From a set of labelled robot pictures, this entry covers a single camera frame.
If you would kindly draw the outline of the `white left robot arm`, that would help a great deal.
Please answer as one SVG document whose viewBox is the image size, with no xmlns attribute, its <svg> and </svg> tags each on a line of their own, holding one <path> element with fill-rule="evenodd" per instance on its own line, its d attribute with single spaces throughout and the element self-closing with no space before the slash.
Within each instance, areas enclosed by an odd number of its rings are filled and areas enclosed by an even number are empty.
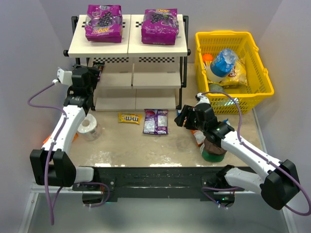
<svg viewBox="0 0 311 233">
<path fill-rule="evenodd" d="M 31 166 L 37 185 L 70 187 L 75 183 L 93 180 L 94 169 L 77 167 L 69 158 L 69 151 L 78 127 L 93 108 L 94 91 L 100 71 L 96 67 L 74 65 L 71 71 L 61 68 L 49 87 L 67 85 L 64 106 L 58 107 L 60 119 L 41 149 L 32 150 Z"/>
</svg>

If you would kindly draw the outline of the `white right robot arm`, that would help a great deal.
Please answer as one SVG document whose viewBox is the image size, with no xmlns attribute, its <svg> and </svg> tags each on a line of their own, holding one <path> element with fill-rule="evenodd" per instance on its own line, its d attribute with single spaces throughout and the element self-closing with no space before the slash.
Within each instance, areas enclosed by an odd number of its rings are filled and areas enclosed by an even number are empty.
<svg viewBox="0 0 311 233">
<path fill-rule="evenodd" d="M 273 209 L 280 210 L 299 193 L 300 183 L 295 164 L 290 160 L 280 161 L 264 154 L 254 145 L 238 137 L 238 132 L 227 123 L 217 120 L 208 103 L 192 107 L 184 105 L 175 118 L 179 127 L 201 131 L 206 140 L 241 159 L 254 171 L 253 174 L 231 167 L 225 174 L 230 186 L 237 186 L 259 193 Z"/>
</svg>

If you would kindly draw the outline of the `purple pink candy bag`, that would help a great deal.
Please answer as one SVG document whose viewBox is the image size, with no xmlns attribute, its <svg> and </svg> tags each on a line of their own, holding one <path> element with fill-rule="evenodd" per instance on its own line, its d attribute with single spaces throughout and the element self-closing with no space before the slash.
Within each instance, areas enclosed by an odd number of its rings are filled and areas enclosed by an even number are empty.
<svg viewBox="0 0 311 233">
<path fill-rule="evenodd" d="M 145 109 L 144 134 L 168 135 L 168 110 Z"/>
</svg>

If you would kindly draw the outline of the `purple M&M's candy bag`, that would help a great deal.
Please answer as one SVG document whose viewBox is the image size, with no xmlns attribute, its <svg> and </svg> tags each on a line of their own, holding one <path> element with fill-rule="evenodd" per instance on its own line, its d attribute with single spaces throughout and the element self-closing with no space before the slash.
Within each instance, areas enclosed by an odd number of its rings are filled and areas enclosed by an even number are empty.
<svg viewBox="0 0 311 233">
<path fill-rule="evenodd" d="M 93 62 L 93 67 L 97 68 L 99 71 L 98 81 L 100 81 L 100 79 L 101 79 L 101 74 L 104 70 L 104 65 L 105 65 L 105 62 Z"/>
</svg>

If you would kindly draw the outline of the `yellow M&M's candy bag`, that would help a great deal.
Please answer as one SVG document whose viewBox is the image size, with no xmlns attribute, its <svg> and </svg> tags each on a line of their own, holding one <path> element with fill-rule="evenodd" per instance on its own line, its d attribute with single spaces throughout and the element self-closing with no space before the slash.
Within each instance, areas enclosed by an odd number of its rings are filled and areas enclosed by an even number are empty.
<svg viewBox="0 0 311 233">
<path fill-rule="evenodd" d="M 134 124 L 140 124 L 142 115 L 141 114 L 124 114 L 119 113 L 119 123 L 134 123 Z"/>
</svg>

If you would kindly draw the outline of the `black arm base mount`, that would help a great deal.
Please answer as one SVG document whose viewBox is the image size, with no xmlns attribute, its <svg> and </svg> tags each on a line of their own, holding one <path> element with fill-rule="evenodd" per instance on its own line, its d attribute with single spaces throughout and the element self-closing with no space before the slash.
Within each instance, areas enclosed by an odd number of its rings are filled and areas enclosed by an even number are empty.
<svg viewBox="0 0 311 233">
<path fill-rule="evenodd" d="M 103 192 L 110 202 L 121 198 L 199 199 L 208 201 L 215 188 L 231 187 L 224 175 L 225 167 L 96 167 L 90 184 L 76 184 L 87 203 L 98 203 L 96 192 Z"/>
</svg>

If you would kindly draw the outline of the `magenta grape candy bag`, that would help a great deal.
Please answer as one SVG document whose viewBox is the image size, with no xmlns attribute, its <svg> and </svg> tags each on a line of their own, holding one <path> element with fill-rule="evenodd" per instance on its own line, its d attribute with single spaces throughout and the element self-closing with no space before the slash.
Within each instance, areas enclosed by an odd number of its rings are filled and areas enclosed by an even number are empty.
<svg viewBox="0 0 311 233">
<path fill-rule="evenodd" d="M 90 4 L 86 14 L 85 36 L 88 41 L 120 43 L 123 19 L 120 5 Z"/>
<path fill-rule="evenodd" d="M 146 9 L 141 25 L 141 41 L 151 45 L 175 45 L 179 34 L 177 9 Z"/>
</svg>

